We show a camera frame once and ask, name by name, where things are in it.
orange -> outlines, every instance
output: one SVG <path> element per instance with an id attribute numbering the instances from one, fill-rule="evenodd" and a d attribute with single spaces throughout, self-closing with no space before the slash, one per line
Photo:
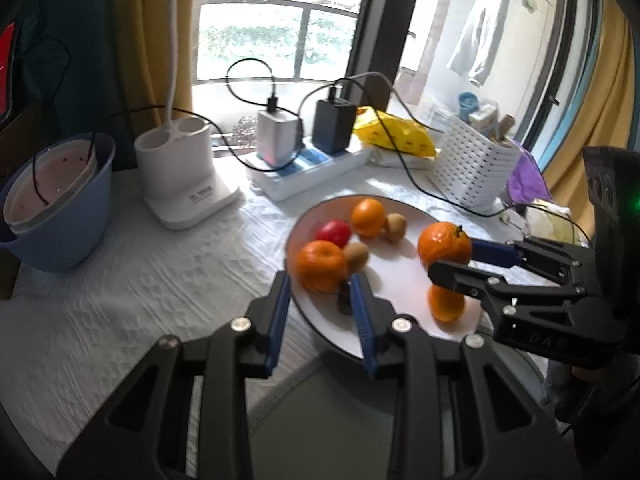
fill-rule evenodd
<path id="1" fill-rule="evenodd" d="M 374 198 L 362 200 L 351 211 L 353 230 L 363 238 L 376 238 L 385 223 L 385 207 Z"/>
<path id="2" fill-rule="evenodd" d="M 349 275 L 342 249 L 326 240 L 309 242 L 300 249 L 296 272 L 300 285 L 318 292 L 335 292 Z"/>
<path id="3" fill-rule="evenodd" d="M 448 288 L 431 285 L 427 290 L 427 304 L 435 319 L 448 323 L 462 316 L 465 310 L 465 297 Z"/>
<path id="4" fill-rule="evenodd" d="M 462 230 L 462 225 L 451 222 L 431 224 L 418 238 L 418 256 L 425 268 L 436 260 L 466 265 L 471 261 L 471 249 L 471 238 Z"/>

woven basket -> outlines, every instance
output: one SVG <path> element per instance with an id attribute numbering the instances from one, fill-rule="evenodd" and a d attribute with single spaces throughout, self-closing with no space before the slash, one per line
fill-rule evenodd
<path id="1" fill-rule="evenodd" d="M 431 181 L 450 200 L 478 212 L 491 211 L 522 152 L 491 142 L 459 118 L 450 118 L 446 143 L 430 172 Z"/>

screw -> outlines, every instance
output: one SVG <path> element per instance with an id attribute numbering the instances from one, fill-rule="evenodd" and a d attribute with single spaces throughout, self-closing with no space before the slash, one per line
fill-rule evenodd
<path id="1" fill-rule="evenodd" d="M 231 320 L 230 325 L 234 332 L 246 332 L 251 328 L 251 320 L 246 317 L 236 317 Z"/>
<path id="2" fill-rule="evenodd" d="M 465 343 L 469 348 L 482 348 L 484 339 L 478 334 L 469 334 L 465 337 Z"/>
<path id="3" fill-rule="evenodd" d="M 158 340 L 158 346 L 166 350 L 171 350 L 177 347 L 178 343 L 179 343 L 178 338 L 173 335 L 165 335 Z"/>
<path id="4" fill-rule="evenodd" d="M 391 323 L 391 328 L 393 328 L 396 332 L 409 332 L 409 330 L 411 330 L 411 327 L 411 321 L 409 321 L 408 319 L 404 319 L 403 317 L 398 317 Z"/>

charger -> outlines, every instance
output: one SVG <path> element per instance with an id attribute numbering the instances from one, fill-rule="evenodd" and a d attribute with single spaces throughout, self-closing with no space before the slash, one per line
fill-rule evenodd
<path id="1" fill-rule="evenodd" d="M 298 118 L 277 110 L 258 112 L 256 152 L 272 168 L 287 164 L 298 147 Z"/>
<path id="2" fill-rule="evenodd" d="M 318 101 L 311 135 L 311 143 L 328 155 L 347 149 L 356 120 L 356 105 L 336 98 L 335 92 L 332 86 L 328 98 Z"/>

white toothbrush holder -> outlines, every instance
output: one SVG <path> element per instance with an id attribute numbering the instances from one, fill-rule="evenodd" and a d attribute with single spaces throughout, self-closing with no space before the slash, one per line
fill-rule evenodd
<path id="1" fill-rule="evenodd" d="M 165 198 L 203 180 L 213 172 L 210 126 L 199 118 L 163 124 L 140 135 L 134 147 L 148 198 Z"/>
<path id="2" fill-rule="evenodd" d="M 182 118 L 171 129 L 163 125 L 143 133 L 134 143 L 144 200 L 169 229 L 188 229 L 240 194 L 233 168 L 213 160 L 210 130 L 201 119 Z"/>

